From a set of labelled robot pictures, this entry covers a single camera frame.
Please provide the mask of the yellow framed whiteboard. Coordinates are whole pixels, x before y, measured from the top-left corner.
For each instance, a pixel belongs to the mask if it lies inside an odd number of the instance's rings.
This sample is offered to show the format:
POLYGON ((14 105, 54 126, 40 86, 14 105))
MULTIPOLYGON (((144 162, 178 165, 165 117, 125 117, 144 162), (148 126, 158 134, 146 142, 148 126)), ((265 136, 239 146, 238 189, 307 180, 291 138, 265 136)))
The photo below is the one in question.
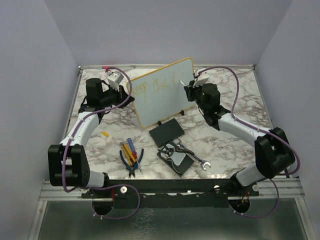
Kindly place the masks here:
POLYGON ((147 128, 172 117, 195 104, 187 100, 182 81, 188 85, 194 79, 194 63, 187 57, 131 80, 135 98, 133 106, 139 124, 147 128))

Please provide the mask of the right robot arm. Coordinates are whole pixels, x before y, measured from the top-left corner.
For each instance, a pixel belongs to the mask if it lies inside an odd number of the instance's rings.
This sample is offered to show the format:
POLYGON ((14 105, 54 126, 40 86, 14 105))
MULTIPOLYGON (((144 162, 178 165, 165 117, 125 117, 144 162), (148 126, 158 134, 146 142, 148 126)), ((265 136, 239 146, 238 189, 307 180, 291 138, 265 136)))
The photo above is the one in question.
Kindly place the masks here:
POLYGON ((254 182, 272 179, 295 162, 295 155, 281 128, 267 129, 233 116, 220 104, 221 94, 216 84, 194 86, 195 83, 193 80, 183 88, 187 100, 197 104, 205 122, 254 148, 255 163, 232 176, 229 189, 234 195, 242 195, 254 182))

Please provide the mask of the yellow marker cap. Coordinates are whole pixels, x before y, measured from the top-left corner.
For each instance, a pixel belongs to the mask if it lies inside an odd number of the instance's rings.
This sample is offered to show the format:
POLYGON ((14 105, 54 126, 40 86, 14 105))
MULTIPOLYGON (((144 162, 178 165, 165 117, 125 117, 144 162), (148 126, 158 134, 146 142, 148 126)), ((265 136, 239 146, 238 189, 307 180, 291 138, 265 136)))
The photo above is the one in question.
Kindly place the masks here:
POLYGON ((107 133, 107 132, 105 132, 105 131, 102 131, 101 132, 105 137, 108 137, 109 136, 109 134, 107 133))

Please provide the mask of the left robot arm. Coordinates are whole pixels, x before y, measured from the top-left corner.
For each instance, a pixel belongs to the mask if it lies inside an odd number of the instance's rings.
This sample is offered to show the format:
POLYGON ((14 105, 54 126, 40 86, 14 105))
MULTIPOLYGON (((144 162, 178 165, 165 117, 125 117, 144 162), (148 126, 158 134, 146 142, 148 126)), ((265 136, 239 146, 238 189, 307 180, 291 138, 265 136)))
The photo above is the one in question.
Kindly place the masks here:
POLYGON ((86 80, 86 96, 78 110, 78 118, 59 143, 48 148, 49 180, 52 186, 93 188, 97 196, 106 197, 111 190, 107 173, 92 171, 85 147, 93 131, 105 114, 123 108, 134 101, 121 85, 123 75, 112 73, 106 81, 99 78, 86 80))

